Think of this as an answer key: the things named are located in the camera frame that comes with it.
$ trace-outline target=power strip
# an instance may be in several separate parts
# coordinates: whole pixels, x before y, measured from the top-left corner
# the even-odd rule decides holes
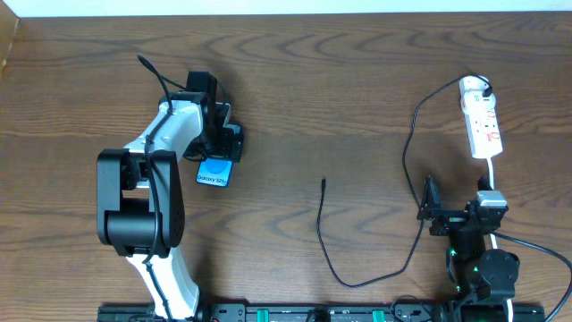
[[[465,113],[471,154],[479,159],[500,154],[502,152],[501,131],[494,110],[497,100],[494,94],[483,97],[483,91],[489,85],[474,76],[467,76],[459,82],[459,87],[461,109]]]

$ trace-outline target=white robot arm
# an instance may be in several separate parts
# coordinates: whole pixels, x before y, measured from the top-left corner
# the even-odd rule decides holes
[[[184,90],[171,93],[155,67],[139,60],[161,81],[165,96],[136,140],[105,149],[97,159],[97,233],[139,271],[157,316],[193,318],[199,290],[178,248],[185,222],[178,163],[195,155],[203,162],[239,162],[243,136],[228,123],[230,105],[215,103],[215,77],[190,72],[187,86],[178,85]],[[149,198],[123,197],[122,191],[134,189],[149,189]]]

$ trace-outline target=green connector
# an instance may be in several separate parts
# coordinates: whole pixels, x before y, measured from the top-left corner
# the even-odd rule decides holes
[[[385,322],[385,312],[380,309],[377,309],[372,312],[374,315],[374,322]]]
[[[268,309],[259,309],[257,311],[257,322],[268,322]]]

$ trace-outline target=wooden table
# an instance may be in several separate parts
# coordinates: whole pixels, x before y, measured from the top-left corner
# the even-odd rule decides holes
[[[424,230],[408,270],[358,290],[336,283],[315,235],[328,178],[324,241],[348,283],[399,269],[417,231],[401,152],[416,104],[474,71],[497,95],[504,152],[501,232],[572,258],[572,14],[24,19],[0,84],[0,319],[94,320],[102,302],[149,302],[139,274],[96,234],[96,158],[156,114],[162,91],[135,54],[184,82],[210,71],[245,128],[228,189],[195,183],[181,162],[181,244],[204,293],[253,303],[446,299],[447,239]],[[458,89],[422,109],[408,167],[431,174],[448,208],[475,195]],[[516,301],[551,310],[569,272],[500,241],[521,259]],[[572,318],[572,304],[559,321]]]

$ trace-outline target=black wire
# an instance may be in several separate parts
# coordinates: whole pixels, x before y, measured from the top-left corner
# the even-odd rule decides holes
[[[161,126],[163,126],[163,124],[167,121],[169,116],[171,116],[171,114],[172,114],[172,101],[171,101],[171,95],[169,94],[169,90],[167,89],[167,86],[164,83],[163,77],[157,71],[155,66],[153,66],[151,64],[151,62],[149,62],[141,54],[137,54],[137,58],[147,69],[149,69],[159,79],[159,82],[161,83],[161,87],[163,88],[164,94],[167,97],[167,102],[169,104],[169,109],[167,110],[167,113],[165,114],[165,116],[163,116],[163,118],[159,121],[159,123],[153,128],[153,130],[151,130],[151,132],[145,138],[145,165],[147,167],[147,173],[148,173],[148,177],[149,177],[149,189],[151,190],[151,195],[153,198],[153,206],[155,208],[155,230],[154,230],[153,243],[151,245],[151,249],[149,250],[149,253],[147,254],[147,256],[145,257],[145,259],[143,260],[142,263],[147,266],[147,271],[149,272],[149,274],[151,276],[151,280],[153,281],[153,286],[155,287],[157,293],[159,294],[159,296],[161,297],[161,300],[163,301],[163,306],[165,309],[165,313],[167,315],[167,320],[172,321],[171,311],[169,309],[167,299],[164,297],[163,291],[159,287],[159,284],[156,281],[155,274],[153,273],[153,269],[151,267],[151,264],[149,263],[149,260],[151,260],[151,258],[156,253],[156,246],[157,246],[157,243],[159,240],[159,232],[161,230],[161,211],[159,208],[159,196],[157,193],[155,176],[153,174],[153,165],[151,163],[151,158],[149,156],[149,149],[151,147],[151,144],[153,143],[153,138],[155,137],[157,131],[159,131]]]
[[[564,293],[564,296],[562,296],[562,299],[560,300],[560,302],[556,305],[556,308],[554,308],[552,310],[551,314],[548,315],[548,317],[544,320],[544,322],[548,322],[548,321],[552,320],[558,314],[558,312],[560,312],[560,310],[564,307],[564,305],[566,305],[566,302],[568,301],[568,298],[570,297],[570,294],[572,293],[572,263],[570,263],[570,261],[567,258],[560,255],[556,251],[547,249],[543,246],[536,245],[536,244],[531,243],[529,241],[519,240],[518,238],[510,237],[510,236],[507,236],[507,235],[502,234],[502,233],[491,232],[491,234],[493,234],[499,238],[505,239],[507,241],[510,241],[510,242],[515,242],[517,244],[521,244],[523,246],[530,247],[530,248],[535,249],[535,250],[543,251],[547,254],[554,256],[555,258],[560,259],[561,261],[564,262],[564,264],[566,264],[568,266],[568,269],[570,270],[570,283],[568,283],[568,288],[567,288],[566,292]]]
[[[149,250],[149,253],[145,257],[145,259],[143,259],[143,264],[146,264],[146,263],[148,263],[149,260],[151,260],[151,258],[156,253],[156,246],[157,246],[157,243],[159,240],[159,231],[160,231],[160,224],[161,224],[161,220],[160,220],[161,219],[161,211],[159,208],[159,196],[157,193],[155,176],[153,175],[153,165],[151,164],[151,158],[149,156],[149,149],[151,147],[151,144],[153,143],[153,138],[155,137],[157,131],[159,131],[161,126],[163,126],[163,124],[167,121],[169,116],[171,116],[171,114],[172,114],[172,101],[171,101],[171,95],[169,94],[169,90],[167,89],[167,85],[165,85],[161,74],[157,71],[155,66],[152,65],[151,62],[149,62],[141,54],[137,54],[137,58],[143,64],[143,66],[145,66],[148,70],[150,70],[159,79],[159,82],[161,83],[161,87],[163,88],[164,94],[167,97],[167,102],[169,104],[169,109],[167,110],[167,113],[165,114],[165,116],[163,116],[161,121],[159,121],[159,123],[153,128],[153,130],[151,130],[151,132],[145,138],[145,166],[147,167],[147,173],[149,176],[149,189],[151,190],[151,195],[153,197],[153,206],[155,208],[155,232],[154,232],[153,244],[151,245],[151,249]]]
[[[164,311],[167,314],[167,321],[172,321],[171,310],[169,309],[169,301],[164,296],[163,291],[161,290],[161,287],[159,287],[159,282],[157,281],[157,277],[155,276],[155,273],[153,272],[153,266],[151,265],[151,263],[146,263],[145,266],[147,267],[147,271],[148,271],[149,275],[151,276],[151,282],[153,282],[153,286],[155,287],[155,289],[157,290],[157,293],[159,294],[159,297],[161,298],[161,302],[163,303]]]
[[[395,306],[395,304],[397,304],[398,301],[400,301],[400,300],[402,300],[402,299],[405,299],[405,298],[412,298],[412,299],[414,299],[415,301],[419,302],[419,305],[421,306],[421,309],[423,309],[423,311],[425,311],[425,313],[427,313],[427,314],[429,315],[429,319],[432,318],[433,313],[432,313],[432,312],[429,312],[429,309],[427,309],[427,307],[426,307],[417,297],[415,297],[415,296],[413,296],[413,295],[406,294],[406,295],[401,295],[399,298],[397,298],[397,300],[393,301],[393,303],[392,303],[391,306],[390,306],[390,314],[393,315],[393,317],[394,317],[395,319],[397,319],[397,320],[400,321],[400,322],[404,322],[402,319],[398,318],[398,317],[395,315],[395,309],[394,309],[393,307]]]
[[[336,281],[338,281],[338,283],[340,283],[341,285],[348,287],[348,288],[359,288],[359,287],[370,285],[370,284],[373,284],[376,282],[380,282],[380,281],[388,279],[388,278],[392,278],[394,276],[397,276],[397,275],[405,272],[405,270],[407,269],[407,267],[409,265],[409,261],[411,261],[411,257],[413,257],[413,252],[415,251],[415,247],[417,246],[417,243],[419,242],[419,238],[421,237],[421,232],[423,231],[424,220],[421,220],[421,225],[419,226],[419,232],[417,232],[417,237],[415,238],[415,241],[413,242],[413,246],[411,247],[411,251],[409,252],[408,259],[405,261],[405,265],[403,265],[402,269],[400,269],[397,272],[393,272],[393,273],[388,274],[388,275],[383,275],[383,276],[374,278],[372,280],[369,280],[369,281],[366,281],[366,282],[363,282],[360,284],[347,284],[347,283],[343,282],[338,277],[338,275],[336,274],[336,271],[333,269],[332,262],[330,261],[330,258],[328,257],[328,252],[325,250],[324,242],[322,241],[322,235],[320,233],[320,218],[322,217],[322,206],[324,205],[324,194],[325,194],[325,177],[322,179],[322,198],[320,199],[320,208],[318,209],[318,219],[317,219],[317,222],[315,225],[315,229],[316,229],[317,234],[318,234],[318,240],[320,241],[320,245],[322,246],[322,251],[324,252],[325,260],[328,263],[328,266],[330,267],[330,271],[332,271],[333,277],[336,279]]]
[[[166,82],[168,82],[169,84],[171,84],[171,85],[173,85],[173,86],[175,86],[175,87],[178,87],[179,89],[187,90],[187,89],[185,89],[185,87],[182,86],[181,84],[179,84],[179,83],[177,83],[177,82],[174,82],[174,81],[172,81],[172,80],[169,80],[168,78],[164,77],[163,75],[161,75],[161,78],[163,79],[163,81],[166,81]]]
[[[468,75],[459,76],[456,79],[454,79],[454,80],[448,82],[447,84],[441,86],[439,89],[437,89],[433,93],[429,94],[429,96],[423,98],[423,100],[421,100],[421,102],[419,102],[419,104],[417,104],[417,107],[415,108],[415,112],[413,113],[413,120],[411,121],[411,132],[409,133],[408,139],[405,142],[405,148],[403,148],[403,155],[401,156],[401,163],[403,164],[403,170],[405,171],[405,177],[408,179],[409,189],[411,190],[411,194],[413,195],[413,199],[417,203],[418,208],[421,208],[421,204],[419,203],[419,200],[417,199],[417,195],[415,194],[415,189],[413,189],[413,184],[411,183],[411,179],[409,178],[408,167],[405,163],[405,156],[408,153],[409,142],[411,142],[411,138],[413,138],[413,133],[415,132],[415,123],[417,121],[417,114],[419,113],[419,109],[421,108],[423,103],[426,102],[427,100],[429,100],[429,98],[435,96],[436,94],[439,94],[442,90],[448,88],[450,85],[456,83],[457,81],[462,80],[463,78],[465,78],[467,76],[474,76],[474,77],[478,78],[479,80],[484,81],[489,86],[488,89],[492,90],[491,83],[488,80],[486,80],[485,78],[483,78],[482,76],[479,76],[476,74],[468,74]]]

